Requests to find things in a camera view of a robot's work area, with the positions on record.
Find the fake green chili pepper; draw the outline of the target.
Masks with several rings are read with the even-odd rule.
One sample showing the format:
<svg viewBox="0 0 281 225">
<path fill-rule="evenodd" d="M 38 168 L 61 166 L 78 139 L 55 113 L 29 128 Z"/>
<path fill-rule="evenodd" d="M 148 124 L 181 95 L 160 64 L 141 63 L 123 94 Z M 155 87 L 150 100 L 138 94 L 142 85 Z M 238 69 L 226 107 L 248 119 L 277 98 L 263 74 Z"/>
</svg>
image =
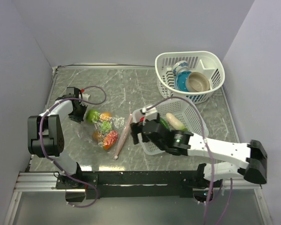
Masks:
<svg viewBox="0 0 281 225">
<path fill-rule="evenodd" d="M 165 119 L 160 117 L 160 124 L 162 124 L 166 129 L 170 130 L 170 127 Z"/>
</svg>

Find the fake green apple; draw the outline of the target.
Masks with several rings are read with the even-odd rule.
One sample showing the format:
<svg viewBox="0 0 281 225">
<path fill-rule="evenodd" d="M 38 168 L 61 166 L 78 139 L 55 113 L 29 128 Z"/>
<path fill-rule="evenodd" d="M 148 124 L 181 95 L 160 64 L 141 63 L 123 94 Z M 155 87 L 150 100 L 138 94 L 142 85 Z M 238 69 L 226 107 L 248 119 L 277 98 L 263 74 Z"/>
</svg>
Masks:
<svg viewBox="0 0 281 225">
<path fill-rule="evenodd" d="M 90 109 L 85 118 L 88 123 L 97 123 L 100 120 L 100 112 L 96 109 Z"/>
<path fill-rule="evenodd" d="M 98 127 L 99 127 L 99 132 L 102 134 L 108 134 L 112 131 L 112 123 L 108 120 L 101 121 Z"/>
</svg>

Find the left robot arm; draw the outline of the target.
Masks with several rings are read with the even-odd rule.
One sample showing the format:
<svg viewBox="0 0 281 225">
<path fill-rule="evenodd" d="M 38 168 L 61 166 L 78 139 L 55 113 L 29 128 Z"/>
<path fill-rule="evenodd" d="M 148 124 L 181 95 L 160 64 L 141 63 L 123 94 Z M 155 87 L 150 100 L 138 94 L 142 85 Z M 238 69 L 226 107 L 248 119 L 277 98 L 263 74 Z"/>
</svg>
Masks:
<svg viewBox="0 0 281 225">
<path fill-rule="evenodd" d="M 72 188 L 79 188 L 82 186 L 84 177 L 81 168 L 77 162 L 65 153 L 64 150 L 64 136 L 62 132 L 60 120 L 68 117 L 70 120 L 81 123 L 87 106 L 82 103 L 83 91 L 76 87 L 68 87 L 66 94 L 57 98 L 59 102 L 66 98 L 75 98 L 75 100 L 65 101 L 51 111 L 48 116 L 44 118 L 43 127 L 40 127 L 42 115 L 30 116 L 28 118 L 28 150 L 32 155 L 37 155 L 39 158 L 45 158 L 41 148 L 39 131 L 42 131 L 45 152 L 48 157 L 57 162 L 62 169 L 69 175 L 67 183 Z"/>
</svg>

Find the fake brown kiwi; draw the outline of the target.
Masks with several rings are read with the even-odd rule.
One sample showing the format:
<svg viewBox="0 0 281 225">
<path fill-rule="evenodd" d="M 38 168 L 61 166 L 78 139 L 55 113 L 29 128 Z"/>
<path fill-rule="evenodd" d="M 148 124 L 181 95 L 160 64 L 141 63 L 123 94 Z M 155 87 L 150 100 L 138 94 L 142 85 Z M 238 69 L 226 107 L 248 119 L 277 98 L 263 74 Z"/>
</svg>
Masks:
<svg viewBox="0 0 281 225">
<path fill-rule="evenodd" d="M 95 131 L 93 134 L 92 134 L 92 138 L 94 141 L 96 141 L 97 143 L 101 141 L 102 139 L 102 135 L 100 134 L 100 132 L 98 131 Z"/>
</svg>

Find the fake orange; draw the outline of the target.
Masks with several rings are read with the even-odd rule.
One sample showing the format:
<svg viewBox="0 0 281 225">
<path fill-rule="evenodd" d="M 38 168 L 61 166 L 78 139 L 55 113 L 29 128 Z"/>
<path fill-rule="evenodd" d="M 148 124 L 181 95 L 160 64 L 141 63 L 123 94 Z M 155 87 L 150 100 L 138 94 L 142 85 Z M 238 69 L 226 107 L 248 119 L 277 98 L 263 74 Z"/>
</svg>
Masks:
<svg viewBox="0 0 281 225">
<path fill-rule="evenodd" d="M 100 114 L 100 120 L 110 120 L 112 118 L 112 115 L 109 112 L 103 112 Z"/>
</svg>

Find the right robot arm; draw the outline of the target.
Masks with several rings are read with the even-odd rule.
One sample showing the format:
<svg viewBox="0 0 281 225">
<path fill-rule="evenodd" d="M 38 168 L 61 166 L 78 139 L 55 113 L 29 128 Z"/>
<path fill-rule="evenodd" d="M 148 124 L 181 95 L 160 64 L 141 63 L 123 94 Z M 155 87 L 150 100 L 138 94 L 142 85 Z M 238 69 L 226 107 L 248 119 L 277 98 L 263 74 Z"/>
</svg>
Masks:
<svg viewBox="0 0 281 225">
<path fill-rule="evenodd" d="M 142 118 L 131 123 L 134 144 L 151 142 L 159 150 L 175 156 L 199 156 L 216 159 L 218 164 L 200 165 L 196 171 L 196 183 L 206 187 L 212 180 L 242 177 L 245 181 L 263 185 L 267 183 L 267 153 L 261 142 L 232 143 L 204 139 L 189 132 L 173 114 L 166 119 L 158 116 Z"/>
</svg>

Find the fake white radish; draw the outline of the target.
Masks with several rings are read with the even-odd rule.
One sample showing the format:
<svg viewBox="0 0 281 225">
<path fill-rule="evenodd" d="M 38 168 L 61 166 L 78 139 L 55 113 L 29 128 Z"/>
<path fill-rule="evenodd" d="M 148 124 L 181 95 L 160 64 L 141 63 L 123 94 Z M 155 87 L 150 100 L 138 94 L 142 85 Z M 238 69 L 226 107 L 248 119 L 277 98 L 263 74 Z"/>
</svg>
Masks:
<svg viewBox="0 0 281 225">
<path fill-rule="evenodd" d="M 166 120 L 175 130 L 188 131 L 187 127 L 180 120 L 178 120 L 172 113 L 166 114 Z"/>
</svg>

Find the fake carrot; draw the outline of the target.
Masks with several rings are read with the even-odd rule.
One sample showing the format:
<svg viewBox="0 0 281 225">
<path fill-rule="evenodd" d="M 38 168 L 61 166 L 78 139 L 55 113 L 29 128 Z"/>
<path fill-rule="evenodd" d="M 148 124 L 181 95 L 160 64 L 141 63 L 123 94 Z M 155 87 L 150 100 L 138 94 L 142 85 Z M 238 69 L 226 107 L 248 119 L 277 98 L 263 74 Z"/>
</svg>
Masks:
<svg viewBox="0 0 281 225">
<path fill-rule="evenodd" d="M 103 149 L 108 150 L 111 148 L 118 139 L 118 132 L 115 130 L 112 130 L 102 141 L 103 143 Z"/>
</svg>

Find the clear zip top bag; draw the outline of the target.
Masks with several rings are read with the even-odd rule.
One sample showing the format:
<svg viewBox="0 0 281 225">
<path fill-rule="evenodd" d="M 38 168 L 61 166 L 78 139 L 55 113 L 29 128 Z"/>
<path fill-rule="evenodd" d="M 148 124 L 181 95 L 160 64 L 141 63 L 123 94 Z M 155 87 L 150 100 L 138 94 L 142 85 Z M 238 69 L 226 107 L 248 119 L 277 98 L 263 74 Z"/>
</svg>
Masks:
<svg viewBox="0 0 281 225">
<path fill-rule="evenodd" d="M 113 159 L 118 160 L 129 135 L 132 120 L 132 114 L 125 118 L 110 112 L 90 109 L 78 130 L 78 136 L 104 151 L 114 151 Z"/>
</svg>

